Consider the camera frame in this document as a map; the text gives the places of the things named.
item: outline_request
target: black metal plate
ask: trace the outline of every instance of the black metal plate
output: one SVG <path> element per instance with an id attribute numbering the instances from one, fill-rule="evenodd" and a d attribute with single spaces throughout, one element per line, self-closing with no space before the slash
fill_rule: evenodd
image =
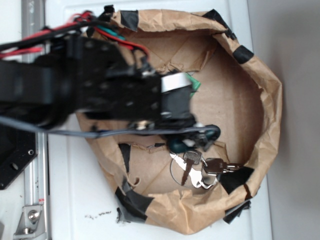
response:
<path id="1" fill-rule="evenodd" d="M 36 134 L 0 125 L 0 190 L 37 156 Z"/>

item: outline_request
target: bolt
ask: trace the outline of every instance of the bolt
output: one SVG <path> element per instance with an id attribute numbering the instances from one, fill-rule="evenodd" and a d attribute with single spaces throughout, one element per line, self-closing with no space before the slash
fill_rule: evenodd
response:
<path id="1" fill-rule="evenodd" d="M 151 89 L 151 91 L 152 91 L 154 94 L 156 94 L 156 93 L 158 92 L 158 87 L 157 87 L 157 86 L 153 87 L 153 88 Z"/>
<path id="2" fill-rule="evenodd" d="M 101 46 L 101 51 L 106 52 L 109 50 L 109 47 L 107 45 L 102 45 Z"/>
<path id="3" fill-rule="evenodd" d="M 125 87 L 128 89 L 133 89 L 135 87 L 135 85 L 133 83 L 128 83 L 125 85 Z"/>
<path id="4" fill-rule="evenodd" d="M 30 227 L 26 227 L 22 231 L 23 231 L 23 234 L 30 234 L 31 233 Z"/>
<path id="5" fill-rule="evenodd" d="M 40 217 L 40 213 L 37 212 L 36 210 L 31 210 L 28 213 L 28 218 L 32 223 L 35 223 Z"/>
<path id="6" fill-rule="evenodd" d="M 85 44 L 84 44 L 85 48 L 87 49 L 93 49 L 95 44 L 93 41 L 87 41 Z"/>
<path id="7" fill-rule="evenodd" d="M 100 72 L 100 68 L 99 68 L 99 67 L 96 67 L 95 69 L 93 69 L 93 72 L 94 72 L 95 74 L 99 73 L 99 72 Z"/>
<path id="8" fill-rule="evenodd" d="M 164 119 L 170 119 L 172 117 L 172 113 L 169 112 L 169 111 L 164 111 L 161 113 L 161 116 L 164 118 Z"/>
<path id="9" fill-rule="evenodd" d="M 93 84 L 92 81 L 89 81 L 89 80 L 88 80 L 88 81 L 85 81 L 83 85 L 84 85 L 86 88 L 88 88 L 88 87 L 91 87 L 92 84 Z"/>
<path id="10" fill-rule="evenodd" d="M 134 104 L 133 101 L 128 101 L 125 105 L 126 105 L 127 107 L 130 107 L 130 106 L 132 106 L 133 104 Z"/>
<path id="11" fill-rule="evenodd" d="M 103 82 L 103 83 L 100 84 L 100 89 L 107 90 L 108 88 L 109 88 L 108 83 Z"/>
<path id="12" fill-rule="evenodd" d="M 152 110 L 156 110 L 156 109 L 158 109 L 158 107 L 159 107 L 159 104 L 158 104 L 157 102 L 154 102 L 154 103 L 151 105 L 151 109 L 152 109 Z"/>
<path id="13" fill-rule="evenodd" d="M 11 164 L 10 164 L 10 166 L 11 166 L 11 168 L 12 168 L 13 170 L 16 170 L 16 171 L 18 171 L 18 170 L 19 170 L 18 165 L 17 165 L 17 164 L 15 164 L 14 162 L 13 162 L 13 163 L 11 163 Z"/>

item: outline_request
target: key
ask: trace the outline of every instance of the key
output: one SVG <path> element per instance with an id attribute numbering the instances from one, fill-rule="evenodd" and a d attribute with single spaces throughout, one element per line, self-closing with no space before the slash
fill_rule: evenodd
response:
<path id="1" fill-rule="evenodd" d="M 175 162 L 180 166 L 180 168 L 182 168 L 184 171 L 186 170 L 187 163 L 181 157 L 179 157 L 177 154 L 172 152 L 170 153 L 170 156 L 172 159 L 175 160 Z M 214 182 L 209 184 L 204 183 L 202 171 L 198 171 L 193 168 L 191 168 L 189 176 L 191 178 L 192 185 L 196 189 L 200 187 L 203 187 L 204 189 L 209 189 L 210 187 L 216 185 L 218 182 L 217 180 L 214 180 Z"/>
<path id="2" fill-rule="evenodd" d="M 202 153 L 197 150 L 186 151 L 183 155 L 183 160 L 187 161 L 188 159 L 193 160 L 193 164 L 198 165 L 201 161 Z"/>
<path id="3" fill-rule="evenodd" d="M 187 151 L 183 155 L 183 160 L 186 163 L 185 171 L 182 176 L 181 186 L 186 184 L 190 171 L 192 169 L 193 164 L 199 164 L 201 161 L 202 153 L 197 150 Z"/>
<path id="4" fill-rule="evenodd" d="M 170 156 L 172 159 L 175 160 L 175 162 L 180 166 L 180 168 L 182 168 L 184 171 L 186 170 L 187 167 L 187 163 L 181 158 L 179 157 L 177 154 L 175 153 L 170 153 Z M 193 168 L 191 168 L 189 176 L 191 178 L 191 183 L 195 188 L 200 188 L 202 186 L 201 182 L 202 182 L 202 173 L 201 171 L 197 171 L 194 170 Z"/>
<path id="5" fill-rule="evenodd" d="M 207 158 L 203 165 L 204 171 L 208 175 L 222 174 L 226 172 L 234 172 L 243 165 L 238 163 L 226 163 L 221 158 Z"/>

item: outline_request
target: black tape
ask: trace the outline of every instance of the black tape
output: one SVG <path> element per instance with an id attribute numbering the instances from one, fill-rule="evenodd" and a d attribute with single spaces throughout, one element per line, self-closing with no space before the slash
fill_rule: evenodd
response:
<path id="1" fill-rule="evenodd" d="M 115 8 L 113 5 L 106 5 L 104 6 L 104 11 L 101 13 L 100 16 L 98 16 L 99 21 L 107 22 L 109 23 L 112 17 L 112 14 L 115 12 Z M 88 38 L 91 38 L 95 32 L 95 28 L 90 26 L 86 30 L 86 35 Z"/>
<path id="2" fill-rule="evenodd" d="M 163 143 L 163 142 L 160 142 L 160 143 L 155 143 L 155 144 L 154 144 L 154 147 L 155 147 L 155 148 L 158 148 L 158 147 L 162 147 L 162 146 L 164 146 L 164 145 L 166 145 L 166 144 Z"/>
<path id="3" fill-rule="evenodd" d="M 251 207 L 251 202 L 249 200 L 244 201 L 243 203 L 226 210 L 225 217 L 223 218 L 223 220 L 227 224 L 230 224 L 236 217 L 240 217 L 240 214 L 242 213 L 243 210 L 249 209 L 250 207 Z"/>
<path id="4" fill-rule="evenodd" d="M 212 9 L 211 11 L 208 11 L 206 14 L 204 14 L 202 17 L 217 21 L 227 29 L 225 31 L 225 35 L 227 35 L 227 37 L 231 38 L 232 40 L 237 39 L 236 35 L 232 32 L 228 24 L 223 20 L 221 15 L 216 10 Z"/>
<path id="5" fill-rule="evenodd" d="M 121 11 L 121 24 L 132 31 L 138 30 L 139 13 L 136 11 Z"/>
<path id="6" fill-rule="evenodd" d="M 145 213 L 154 198 L 133 191 L 126 179 L 123 181 L 122 189 L 125 195 L 118 187 L 115 196 L 122 212 L 123 221 L 144 223 L 147 219 Z"/>
<path id="7" fill-rule="evenodd" d="M 216 178 L 221 183 L 225 191 L 230 194 L 237 187 L 244 185 L 253 172 L 254 169 L 243 166 L 234 172 L 218 174 Z"/>
<path id="8" fill-rule="evenodd" d="M 232 55 L 239 64 L 245 64 L 253 58 L 254 53 L 245 46 L 241 45 L 233 52 Z"/>
<path id="9" fill-rule="evenodd" d="M 121 143 L 119 144 L 119 148 L 123 156 L 126 172 L 128 173 L 130 172 L 129 162 L 130 162 L 131 145 L 126 143 Z"/>
<path id="10" fill-rule="evenodd" d="M 245 200 L 247 200 L 247 199 L 252 199 L 251 192 L 250 192 L 250 190 L 249 190 L 248 185 L 245 183 L 245 184 L 243 184 L 243 186 L 244 186 L 244 189 L 245 189 L 245 191 L 246 191 Z"/>

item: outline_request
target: black wire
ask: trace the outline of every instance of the black wire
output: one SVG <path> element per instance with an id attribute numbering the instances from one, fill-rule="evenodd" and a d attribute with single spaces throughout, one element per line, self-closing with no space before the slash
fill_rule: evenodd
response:
<path id="1" fill-rule="evenodd" d="M 171 135 L 171 134 L 185 134 L 200 131 L 217 131 L 219 128 L 215 125 L 207 125 L 203 127 L 186 127 L 181 129 L 145 129 L 136 130 L 131 128 L 117 129 L 117 130 L 100 130 L 100 131 L 69 131 L 69 130 L 49 130 L 42 127 L 38 127 L 29 122 L 17 120 L 7 116 L 0 115 L 0 125 L 5 125 L 11 128 L 27 131 L 27 132 L 40 132 L 54 135 L 64 135 L 82 138 L 105 138 L 115 135 L 123 134 L 137 134 L 137 135 Z"/>
<path id="2" fill-rule="evenodd" d="M 38 44 L 43 43 L 46 40 L 50 40 L 57 35 L 65 34 L 69 31 L 78 30 L 78 29 L 81 29 L 84 27 L 93 27 L 93 26 L 97 26 L 97 25 L 101 25 L 101 26 L 107 27 L 107 28 L 110 26 L 108 23 L 103 22 L 103 21 L 99 21 L 99 20 L 94 20 L 94 21 L 90 21 L 90 22 L 78 22 L 75 25 L 67 26 L 67 27 L 59 29 L 59 30 L 52 30 L 52 32 L 46 33 L 41 36 L 36 36 L 34 38 L 30 38 L 30 39 L 26 39 L 26 40 L 22 40 L 22 41 L 16 41 L 16 42 L 2 44 L 2 45 L 0 45 L 0 52 L 7 50 L 7 49 L 11 49 L 11 48 L 20 48 L 20 49 L 29 48 L 30 46 L 38 45 Z"/>

